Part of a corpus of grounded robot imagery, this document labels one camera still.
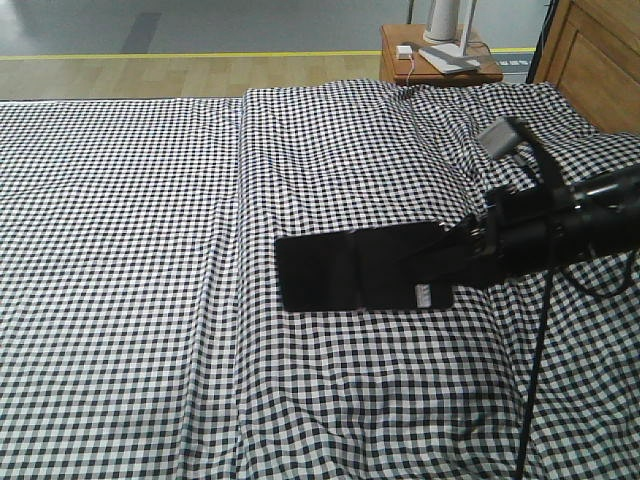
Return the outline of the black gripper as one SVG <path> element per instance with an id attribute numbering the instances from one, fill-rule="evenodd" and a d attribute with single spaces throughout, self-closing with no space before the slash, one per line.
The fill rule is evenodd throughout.
<path id="1" fill-rule="evenodd" d="M 473 214 L 448 228 L 439 222 L 404 226 L 402 255 L 409 262 L 453 249 L 463 259 L 477 258 L 447 273 L 440 282 L 487 289 L 508 278 L 553 270 L 556 241 L 552 233 L 553 198 L 534 186 L 516 191 L 509 186 L 487 192 L 486 218 Z"/>

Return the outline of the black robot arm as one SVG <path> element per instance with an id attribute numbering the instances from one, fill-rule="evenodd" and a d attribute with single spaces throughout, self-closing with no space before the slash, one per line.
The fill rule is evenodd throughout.
<path id="1" fill-rule="evenodd" d="M 486 204 L 482 219 L 468 216 L 404 256 L 408 278 L 484 289 L 639 246 L 636 165 L 555 190 L 499 187 Z"/>

